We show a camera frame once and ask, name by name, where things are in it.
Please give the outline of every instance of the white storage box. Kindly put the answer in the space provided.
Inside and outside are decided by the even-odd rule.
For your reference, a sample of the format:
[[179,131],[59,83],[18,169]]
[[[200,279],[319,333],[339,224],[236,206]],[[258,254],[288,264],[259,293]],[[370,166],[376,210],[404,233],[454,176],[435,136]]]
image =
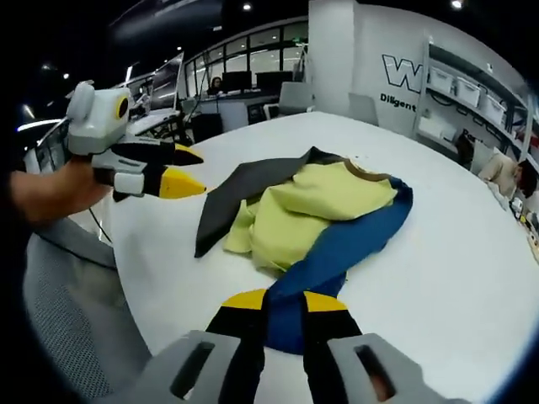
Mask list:
[[502,124],[502,119],[507,108],[496,101],[494,98],[485,94],[483,101],[481,102],[481,112],[483,112],[490,120],[496,125]]
[[451,85],[455,78],[444,72],[443,70],[437,69],[436,67],[430,68],[430,85],[434,88],[443,91],[444,93],[451,92]]
[[477,107],[479,104],[479,94],[481,90],[478,86],[469,82],[466,78],[456,78],[456,96],[470,104],[473,107]]

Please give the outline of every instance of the letter w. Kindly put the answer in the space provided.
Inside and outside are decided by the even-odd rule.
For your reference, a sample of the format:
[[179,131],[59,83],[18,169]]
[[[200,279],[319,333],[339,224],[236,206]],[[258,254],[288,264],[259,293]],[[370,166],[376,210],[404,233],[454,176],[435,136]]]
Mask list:
[[414,67],[414,63],[408,59],[397,62],[395,56],[382,55],[384,68],[386,69],[387,82],[395,87],[402,87],[406,83],[408,91],[421,92],[421,79],[423,65]]

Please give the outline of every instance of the human hand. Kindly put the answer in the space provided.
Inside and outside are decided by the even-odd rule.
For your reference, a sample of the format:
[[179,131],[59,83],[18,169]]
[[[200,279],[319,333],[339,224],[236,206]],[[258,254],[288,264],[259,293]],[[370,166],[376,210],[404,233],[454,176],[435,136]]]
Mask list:
[[80,157],[73,157],[53,174],[12,173],[10,185],[15,204],[35,224],[86,210],[110,191],[95,181],[90,162]]

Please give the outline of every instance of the office chair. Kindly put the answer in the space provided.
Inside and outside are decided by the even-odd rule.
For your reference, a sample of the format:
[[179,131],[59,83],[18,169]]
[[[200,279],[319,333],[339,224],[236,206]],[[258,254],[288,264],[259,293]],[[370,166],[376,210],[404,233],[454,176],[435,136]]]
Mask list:
[[350,101],[348,116],[351,119],[379,126],[378,113],[376,112],[375,101],[372,97],[348,93],[348,99]]
[[151,355],[125,302],[112,248],[69,219],[40,234],[29,240],[23,291],[42,347],[82,399],[123,389]]
[[266,104],[264,114],[267,120],[281,116],[312,112],[314,97],[312,87],[306,82],[283,82],[278,104]]

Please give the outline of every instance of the white round table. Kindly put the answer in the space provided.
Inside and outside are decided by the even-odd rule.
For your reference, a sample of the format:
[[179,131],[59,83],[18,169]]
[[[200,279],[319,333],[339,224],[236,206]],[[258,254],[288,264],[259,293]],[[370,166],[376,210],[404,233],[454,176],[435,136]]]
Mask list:
[[[358,121],[310,113],[271,120],[195,145],[187,167],[215,188],[241,162],[299,157],[309,147],[353,157],[414,189],[403,227],[349,271],[339,299],[363,333],[419,363],[446,397],[485,401],[522,358],[539,320],[539,268],[526,234],[488,188],[415,141]],[[268,288],[269,275],[222,241],[195,259],[205,195],[129,198],[112,208],[112,238],[126,299],[153,354],[204,330],[221,303]],[[257,403],[312,402],[302,358],[266,349]]]

